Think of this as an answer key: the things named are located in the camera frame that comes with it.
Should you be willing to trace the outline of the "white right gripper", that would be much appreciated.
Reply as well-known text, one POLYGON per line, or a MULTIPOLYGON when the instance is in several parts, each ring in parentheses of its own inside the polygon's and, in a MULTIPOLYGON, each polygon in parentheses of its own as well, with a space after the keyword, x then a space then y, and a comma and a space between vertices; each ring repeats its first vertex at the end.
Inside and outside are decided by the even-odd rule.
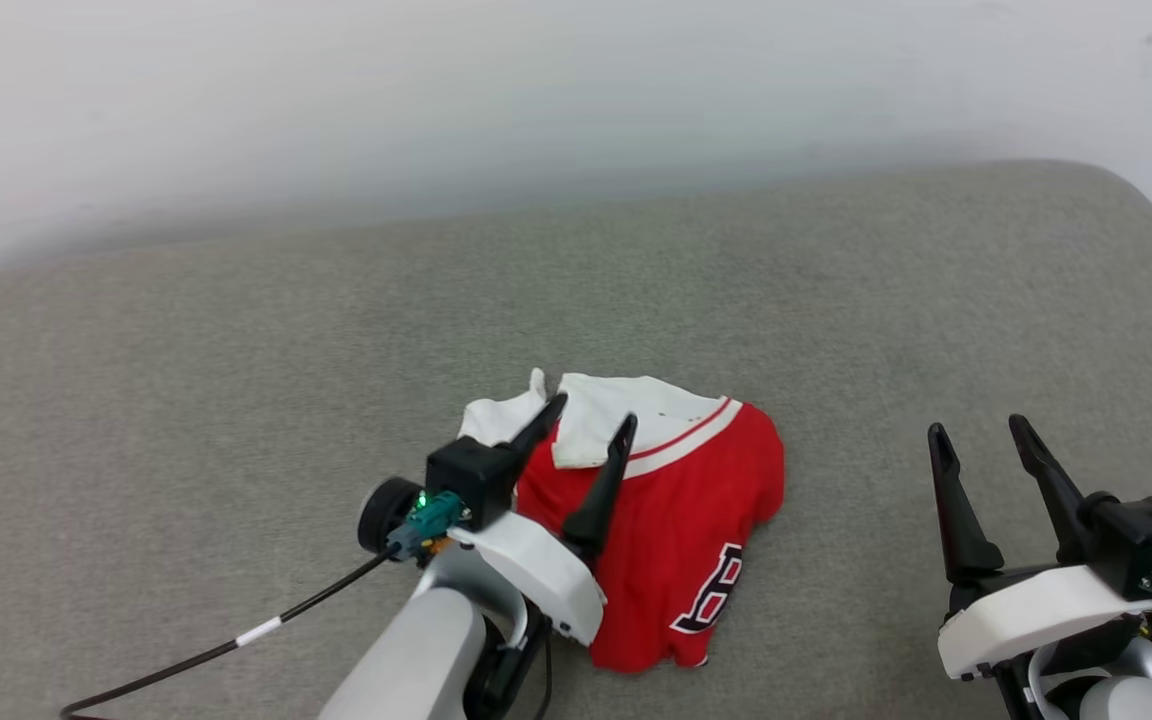
POLYGON ((1091 532, 1079 520, 1084 495, 1021 414, 1009 416, 1021 465, 1041 492, 1059 543, 1059 566, 1001 573, 1005 556, 988 541, 961 483, 961 464, 940 423, 929 427, 932 483, 946 579, 954 611, 938 630, 948 679, 980 675, 982 665, 1037 651, 1124 615, 1139 620, 1152 600, 1126 600, 1087 568, 1091 532))

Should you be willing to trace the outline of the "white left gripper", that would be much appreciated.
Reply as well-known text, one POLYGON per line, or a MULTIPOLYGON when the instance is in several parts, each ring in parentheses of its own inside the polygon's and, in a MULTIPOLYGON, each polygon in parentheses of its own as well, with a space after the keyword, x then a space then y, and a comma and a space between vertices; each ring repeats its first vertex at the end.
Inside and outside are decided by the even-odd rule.
MULTIPOLYGON (((506 473, 509 497, 516 495, 535 450, 558 427, 567 402, 567 393, 550 397, 511 439, 495 445, 509 461, 506 473)), ((584 500, 563 521, 563 543, 538 521, 517 511, 503 511, 482 530, 449 529, 453 541, 470 544, 490 569, 535 602, 559 634, 585 647, 593 644, 602 628, 605 596, 584 561, 598 560, 607 546, 636 430, 636 415, 627 414, 605 448, 607 460, 584 500)))

